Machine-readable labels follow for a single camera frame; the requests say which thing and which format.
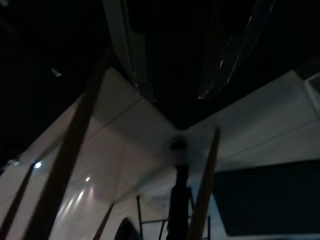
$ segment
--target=ceiling light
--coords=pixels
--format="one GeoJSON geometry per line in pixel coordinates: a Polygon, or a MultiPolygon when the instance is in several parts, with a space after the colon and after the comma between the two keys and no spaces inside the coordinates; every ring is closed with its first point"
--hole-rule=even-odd
{"type": "Polygon", "coordinates": [[[37,162],[37,163],[34,165],[34,168],[35,168],[35,169],[38,169],[38,168],[41,167],[41,165],[42,165],[41,162],[37,162]]]}

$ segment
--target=metal frame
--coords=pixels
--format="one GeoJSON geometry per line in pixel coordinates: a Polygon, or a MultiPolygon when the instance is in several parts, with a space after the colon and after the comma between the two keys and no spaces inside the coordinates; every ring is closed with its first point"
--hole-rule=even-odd
{"type": "MultiPolygon", "coordinates": [[[[192,192],[190,190],[190,200],[191,200],[191,208],[192,211],[194,210],[194,204],[193,204],[193,197],[192,197],[192,192]]],[[[162,233],[164,230],[164,226],[165,223],[168,221],[168,218],[166,219],[156,219],[156,220],[149,220],[149,221],[142,221],[142,215],[141,215],[141,206],[140,206],[140,196],[137,195],[136,196],[136,205],[137,205],[137,209],[138,209],[138,219],[139,219],[139,235],[141,237],[141,240],[144,239],[144,234],[143,234],[143,224],[154,224],[154,223],[161,223],[161,229],[160,229],[160,233],[159,233],[159,237],[158,240],[161,240],[162,237],[162,233]]],[[[207,221],[208,221],[208,229],[207,229],[207,237],[203,237],[202,240],[211,240],[211,217],[208,216],[207,217],[207,221]]]]}

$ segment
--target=white ceiling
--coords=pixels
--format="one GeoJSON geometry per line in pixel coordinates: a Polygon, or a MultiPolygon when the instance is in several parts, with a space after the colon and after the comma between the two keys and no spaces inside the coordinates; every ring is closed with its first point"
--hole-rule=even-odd
{"type": "MultiPolygon", "coordinates": [[[[29,164],[42,159],[42,166],[32,174],[10,240],[20,239],[24,232],[77,103],[22,154],[20,166],[9,167],[0,177],[1,221],[29,164]]],[[[109,69],[50,239],[91,239],[110,203],[119,200],[102,238],[113,239],[123,217],[130,216],[138,226],[137,194],[141,194],[144,220],[166,217],[175,183],[168,140],[176,135],[188,139],[189,185],[195,197],[216,126],[222,129],[218,171],[320,156],[320,122],[303,82],[293,71],[178,132],[119,73],[109,69]]],[[[209,214],[212,237],[227,239],[213,199],[209,214]]],[[[160,224],[146,226],[145,239],[158,239],[159,229],[160,224]]]]}

